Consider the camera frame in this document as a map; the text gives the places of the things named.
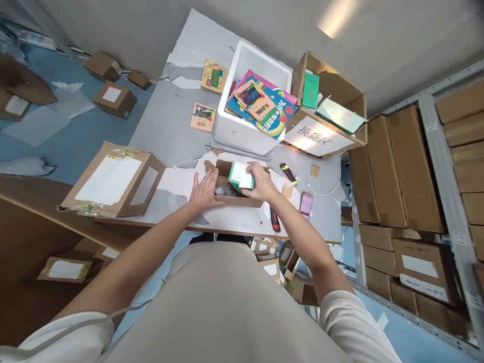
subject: right hand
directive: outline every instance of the right hand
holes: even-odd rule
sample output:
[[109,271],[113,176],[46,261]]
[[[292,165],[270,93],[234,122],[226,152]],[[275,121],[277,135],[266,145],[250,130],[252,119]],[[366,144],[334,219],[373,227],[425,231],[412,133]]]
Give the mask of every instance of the right hand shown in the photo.
[[272,203],[281,193],[272,182],[271,175],[258,162],[250,161],[249,164],[247,172],[254,176],[254,189],[242,188],[242,194],[253,199],[268,202],[269,204]]

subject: metal shelf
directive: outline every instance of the metal shelf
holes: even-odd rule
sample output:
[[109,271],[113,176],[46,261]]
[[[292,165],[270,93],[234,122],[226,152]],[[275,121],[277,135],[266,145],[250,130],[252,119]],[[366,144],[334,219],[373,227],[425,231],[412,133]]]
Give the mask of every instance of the metal shelf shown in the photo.
[[414,325],[417,325],[418,327],[424,329],[428,333],[434,335],[435,337],[439,338],[440,340],[446,342],[447,344],[452,345],[454,348],[463,351],[464,353],[470,355],[474,359],[479,359],[480,357],[480,351],[478,348],[470,344],[469,342],[465,340],[461,340],[453,335],[450,335],[443,330],[440,330],[439,328],[436,328],[432,324],[426,322],[425,320],[422,320],[418,316],[408,312],[407,310],[402,309],[401,307],[395,305],[391,301],[386,300],[385,298],[375,294],[374,292],[368,290],[367,288],[359,285],[354,279],[348,278],[350,280],[351,284],[353,285],[353,288],[369,298],[373,299],[374,301],[380,303],[381,305],[385,306],[386,308],[389,308],[391,311],[397,313],[398,315],[403,316],[405,319],[413,323]]
[[[437,180],[437,187],[442,201],[444,215],[449,229],[450,241],[452,250],[454,252],[456,267],[459,272],[462,287],[464,290],[465,301],[469,310],[469,315],[472,327],[475,333],[475,339],[479,347],[484,348],[484,304],[479,289],[478,282],[473,270],[477,258],[475,256],[472,239],[469,232],[469,223],[460,196],[459,188],[454,174],[454,163],[450,153],[447,140],[444,135],[442,125],[440,123],[437,111],[435,109],[436,99],[435,94],[446,90],[447,88],[467,79],[484,70],[484,59],[473,64],[470,67],[448,77],[439,83],[425,89],[416,95],[407,98],[397,105],[385,110],[383,113],[389,115],[411,104],[417,104],[420,108],[422,122],[424,125],[425,135],[429,146],[430,157],[434,173]],[[351,279],[353,287],[363,292],[373,300],[378,301],[382,305],[390,308],[398,314],[404,316],[408,321],[420,326],[431,334],[434,334],[439,339],[451,344],[457,349],[463,350],[472,357],[484,361],[484,352],[462,341],[450,334],[447,334],[440,329],[434,327],[413,314],[403,310],[394,305],[392,302],[385,300],[381,296],[367,290],[365,263],[363,260],[363,253],[361,249],[361,240],[359,236],[359,218],[356,207],[356,200],[354,198],[354,189],[351,185],[353,195],[353,228],[354,228],[354,243],[355,243],[355,258],[357,280]]]

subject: forearm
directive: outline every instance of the forearm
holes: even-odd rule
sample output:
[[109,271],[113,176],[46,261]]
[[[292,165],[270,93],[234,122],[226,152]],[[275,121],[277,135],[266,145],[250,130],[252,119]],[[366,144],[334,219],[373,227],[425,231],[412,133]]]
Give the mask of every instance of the forearm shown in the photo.
[[109,315],[128,307],[198,213],[188,202],[163,219],[125,249],[55,319],[79,311]]

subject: left hand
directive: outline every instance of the left hand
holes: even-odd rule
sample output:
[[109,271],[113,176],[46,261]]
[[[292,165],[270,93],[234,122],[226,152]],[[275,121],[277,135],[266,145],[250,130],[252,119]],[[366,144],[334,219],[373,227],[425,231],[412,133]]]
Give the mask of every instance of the left hand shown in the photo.
[[207,172],[202,181],[198,183],[198,173],[193,178],[193,189],[189,203],[194,205],[199,212],[212,207],[225,207],[224,202],[215,200],[215,183],[217,182],[218,169],[214,168]]

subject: white product box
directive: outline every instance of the white product box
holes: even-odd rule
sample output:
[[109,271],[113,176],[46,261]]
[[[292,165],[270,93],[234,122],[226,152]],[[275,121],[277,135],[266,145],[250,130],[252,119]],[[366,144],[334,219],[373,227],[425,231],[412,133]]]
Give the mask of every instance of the white product box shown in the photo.
[[257,129],[250,122],[225,112],[232,81],[242,79],[249,69],[273,83],[276,87],[288,92],[291,90],[292,70],[251,45],[239,41],[217,108],[218,115],[215,120],[214,139],[220,144],[239,150],[256,155],[265,155],[284,140],[285,130],[278,139],[274,139]]

